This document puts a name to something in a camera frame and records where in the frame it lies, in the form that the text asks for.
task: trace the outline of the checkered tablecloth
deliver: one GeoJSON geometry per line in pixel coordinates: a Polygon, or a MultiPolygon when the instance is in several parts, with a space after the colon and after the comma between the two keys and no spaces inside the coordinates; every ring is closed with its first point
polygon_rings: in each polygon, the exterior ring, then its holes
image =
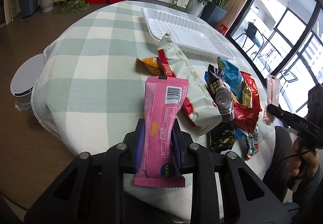
{"type": "MultiPolygon", "coordinates": [[[[157,56],[158,42],[150,35],[141,9],[164,10],[205,24],[199,18],[170,8],[143,2],[119,2],[90,13],[68,28],[44,51],[44,70],[32,94],[32,108],[44,128],[74,154],[105,152],[122,142],[143,118],[144,85],[151,74],[136,58],[157,56]]],[[[241,71],[255,78],[262,108],[266,93],[253,69],[238,50],[228,43],[241,71]]],[[[204,77],[209,63],[216,60],[186,53],[204,77]]],[[[197,136],[187,116],[178,114],[181,129],[195,142],[197,136]]],[[[274,128],[259,123],[259,153],[248,165],[262,178],[274,147],[274,128]]],[[[236,143],[234,151],[241,155],[236,143]]],[[[133,176],[125,175],[125,191],[184,220],[191,214],[192,176],[185,188],[145,188],[133,186],[133,176]]]]}

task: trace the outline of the trash can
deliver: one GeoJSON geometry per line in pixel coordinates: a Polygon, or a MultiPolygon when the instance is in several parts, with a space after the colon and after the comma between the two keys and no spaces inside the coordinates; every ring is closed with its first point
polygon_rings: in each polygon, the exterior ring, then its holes
{"type": "Polygon", "coordinates": [[[29,110],[33,113],[30,104],[31,93],[43,69],[43,54],[39,54],[25,61],[16,71],[11,80],[10,91],[16,98],[17,110],[29,110]]]}

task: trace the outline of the trash can lid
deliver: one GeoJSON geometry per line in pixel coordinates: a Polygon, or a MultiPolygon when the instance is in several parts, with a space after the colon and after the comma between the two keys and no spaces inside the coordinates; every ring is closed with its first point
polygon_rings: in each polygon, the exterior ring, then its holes
{"type": "Polygon", "coordinates": [[[36,55],[25,61],[18,68],[11,80],[10,91],[13,95],[32,88],[44,69],[43,54],[36,55]]]}

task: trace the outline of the metal bolt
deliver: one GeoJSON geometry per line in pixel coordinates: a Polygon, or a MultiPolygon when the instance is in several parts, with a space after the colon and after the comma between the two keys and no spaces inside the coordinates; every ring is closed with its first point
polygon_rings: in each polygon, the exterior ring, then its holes
{"type": "Polygon", "coordinates": [[[200,148],[200,146],[197,143],[192,143],[192,144],[190,144],[190,148],[193,149],[193,150],[197,150],[197,149],[200,148]]]}
{"type": "Polygon", "coordinates": [[[228,158],[230,158],[230,159],[235,159],[235,158],[237,158],[237,154],[236,153],[234,153],[234,152],[228,152],[228,158]]]}
{"type": "Polygon", "coordinates": [[[125,143],[119,143],[117,144],[117,148],[120,149],[120,150],[123,150],[127,147],[127,145],[125,143]]]}
{"type": "Polygon", "coordinates": [[[79,155],[80,159],[87,159],[88,158],[88,152],[82,152],[80,155],[79,155]]]}

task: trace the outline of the pororo logo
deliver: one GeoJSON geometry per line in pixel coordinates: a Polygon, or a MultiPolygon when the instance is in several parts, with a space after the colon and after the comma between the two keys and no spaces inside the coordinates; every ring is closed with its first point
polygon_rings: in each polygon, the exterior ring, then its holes
{"type": "Polygon", "coordinates": [[[172,164],[164,164],[160,169],[160,173],[163,177],[173,177],[175,176],[175,168],[172,164]]]}

